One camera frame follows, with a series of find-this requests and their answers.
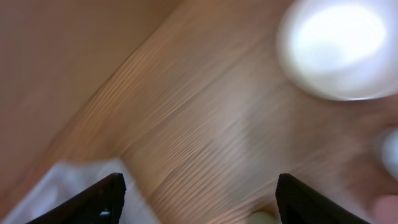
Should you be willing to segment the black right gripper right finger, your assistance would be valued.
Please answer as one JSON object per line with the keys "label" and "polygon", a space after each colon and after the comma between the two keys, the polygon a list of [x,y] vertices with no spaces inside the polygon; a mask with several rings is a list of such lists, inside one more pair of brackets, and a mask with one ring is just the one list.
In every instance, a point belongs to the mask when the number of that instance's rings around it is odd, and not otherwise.
{"label": "black right gripper right finger", "polygon": [[275,191],[283,224],[369,224],[288,173]]}

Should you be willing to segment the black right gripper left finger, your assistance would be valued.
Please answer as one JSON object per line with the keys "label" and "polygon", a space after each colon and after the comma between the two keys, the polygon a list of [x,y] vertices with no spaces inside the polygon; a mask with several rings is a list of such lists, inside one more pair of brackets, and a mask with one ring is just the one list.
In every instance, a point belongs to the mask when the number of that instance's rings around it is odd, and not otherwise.
{"label": "black right gripper left finger", "polygon": [[112,173],[27,224],[118,224],[126,194],[122,173]]}

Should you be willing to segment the green small cup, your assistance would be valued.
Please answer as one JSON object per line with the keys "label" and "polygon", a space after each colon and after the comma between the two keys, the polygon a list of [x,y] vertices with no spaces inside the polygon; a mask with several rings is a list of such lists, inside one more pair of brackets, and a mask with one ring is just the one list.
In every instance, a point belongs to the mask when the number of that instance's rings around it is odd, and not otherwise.
{"label": "green small cup", "polygon": [[257,211],[246,218],[246,224],[279,224],[279,219],[271,212]]}

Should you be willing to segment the pink small cup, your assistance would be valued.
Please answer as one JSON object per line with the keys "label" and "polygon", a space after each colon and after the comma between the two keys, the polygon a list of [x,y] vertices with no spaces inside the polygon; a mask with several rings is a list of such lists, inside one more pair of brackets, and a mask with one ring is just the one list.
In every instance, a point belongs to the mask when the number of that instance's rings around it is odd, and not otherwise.
{"label": "pink small cup", "polygon": [[379,197],[373,205],[373,214],[380,224],[397,224],[397,195]]}

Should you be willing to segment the grey small cup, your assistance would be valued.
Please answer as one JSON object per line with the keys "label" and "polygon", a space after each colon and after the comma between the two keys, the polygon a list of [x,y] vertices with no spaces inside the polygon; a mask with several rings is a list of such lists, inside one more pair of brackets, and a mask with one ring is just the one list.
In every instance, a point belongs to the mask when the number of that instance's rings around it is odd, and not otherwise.
{"label": "grey small cup", "polygon": [[397,180],[397,128],[389,128],[381,133],[379,154],[385,169]]}

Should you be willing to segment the cream bowl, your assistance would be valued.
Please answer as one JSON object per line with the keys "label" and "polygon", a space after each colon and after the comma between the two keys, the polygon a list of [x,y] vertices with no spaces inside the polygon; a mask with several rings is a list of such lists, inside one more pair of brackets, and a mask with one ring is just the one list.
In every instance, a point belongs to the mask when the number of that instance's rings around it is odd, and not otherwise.
{"label": "cream bowl", "polygon": [[303,90],[354,101],[397,93],[397,1],[294,1],[277,36],[283,72]]}

